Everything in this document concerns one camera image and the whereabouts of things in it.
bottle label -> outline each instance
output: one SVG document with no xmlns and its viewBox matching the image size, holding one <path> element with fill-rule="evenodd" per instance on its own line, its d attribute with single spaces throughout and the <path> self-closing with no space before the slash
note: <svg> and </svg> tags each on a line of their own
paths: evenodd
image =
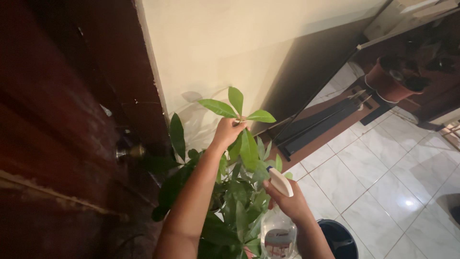
<svg viewBox="0 0 460 259">
<path fill-rule="evenodd" d="M 293 245 L 293 239 L 288 230 L 274 229 L 265 235 L 265 249 L 272 259 L 286 258 Z"/>
</svg>

forearm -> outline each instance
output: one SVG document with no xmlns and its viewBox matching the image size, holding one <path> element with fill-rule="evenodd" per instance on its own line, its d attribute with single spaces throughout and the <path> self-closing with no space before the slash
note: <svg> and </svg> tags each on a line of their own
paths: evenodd
<svg viewBox="0 0 460 259">
<path fill-rule="evenodd" d="M 304 217 L 294 222 L 297 226 L 297 249 L 302 258 L 334 259 L 321 227 L 310 209 L 304 209 Z"/>
<path fill-rule="evenodd" d="M 196 258 L 219 161 L 224 151 L 224 148 L 211 144 L 200 158 L 165 220 L 154 258 L 172 258 L 181 253 Z M 182 249 L 176 249 L 178 242 L 184 244 Z"/>
</svg>

terracotta pot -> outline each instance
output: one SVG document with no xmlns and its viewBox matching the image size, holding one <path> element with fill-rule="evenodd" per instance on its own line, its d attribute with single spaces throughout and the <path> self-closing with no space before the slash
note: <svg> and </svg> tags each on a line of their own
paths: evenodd
<svg viewBox="0 0 460 259">
<path fill-rule="evenodd" d="M 394 79 L 380 65 L 380 58 L 377 59 L 377 64 L 366 75 L 366 83 L 368 86 L 379 94 L 379 96 L 388 102 L 399 102 L 402 99 L 413 94 L 422 94 L 423 91 L 414 92 L 407 89 L 399 81 Z"/>
</svg>

potted plant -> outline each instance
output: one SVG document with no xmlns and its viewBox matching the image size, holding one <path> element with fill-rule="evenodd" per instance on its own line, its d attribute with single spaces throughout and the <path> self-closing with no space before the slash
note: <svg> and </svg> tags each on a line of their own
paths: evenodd
<svg viewBox="0 0 460 259">
<path fill-rule="evenodd" d="M 455 61 L 449 56 L 459 54 L 459 42 L 429 24 L 421 34 L 406 40 L 405 55 L 388 54 L 378 58 L 366 75 L 366 84 L 382 99 L 397 103 L 424 92 L 431 84 L 431 80 L 423 76 L 425 71 L 453 74 Z"/>
<path fill-rule="evenodd" d="M 241 112 L 243 94 L 234 87 L 229 88 L 229 100 L 238 114 L 230 105 L 217 100 L 206 99 L 198 102 L 214 113 L 227 118 L 236 118 L 240 123 L 244 120 L 276 121 L 271 114 L 263 110 L 243 117 Z M 146 156 L 142 163 L 147 170 L 155 173 L 180 166 L 179 170 L 161 186 L 159 206 L 152 212 L 155 221 L 164 219 L 200 157 L 206 151 L 198 152 L 191 149 L 187 152 L 189 159 L 186 159 L 184 129 L 176 113 L 171 119 L 170 137 L 174 150 L 184 163 L 151 156 Z M 254 256 L 253 258 L 261 256 L 258 237 L 260 220 L 267 210 L 269 201 L 269 196 L 261 183 L 270 177 L 266 171 L 269 165 L 279 171 L 282 170 L 279 155 L 276 156 L 275 161 L 267 160 L 270 149 L 271 142 L 265 148 L 260 137 L 257 137 L 256 142 L 249 130 L 244 129 L 222 155 L 209 211 L 201 233 L 198 258 L 246 259 L 248 255 Z"/>
</svg>

peeling paint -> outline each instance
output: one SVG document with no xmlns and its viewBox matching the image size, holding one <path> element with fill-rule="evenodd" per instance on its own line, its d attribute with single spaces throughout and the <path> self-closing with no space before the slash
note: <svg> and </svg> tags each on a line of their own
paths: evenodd
<svg viewBox="0 0 460 259">
<path fill-rule="evenodd" d="M 4 181 L 0 180 L 0 188 L 16 189 L 22 191 L 23 195 L 21 196 L 21 199 L 23 201 L 34 201 L 41 199 L 55 200 L 55 202 L 59 204 L 64 210 L 93 210 L 100 214 L 118 216 L 122 222 L 127 222 L 129 220 L 128 215 L 124 213 L 117 213 L 101 208 L 87 201 L 80 200 L 77 197 L 66 196 L 54 191 L 51 188 L 39 186 L 35 183 L 34 180 L 25 179 L 22 176 L 12 175 L 3 170 L 0 170 L 0 179 L 4 179 Z"/>
</svg>

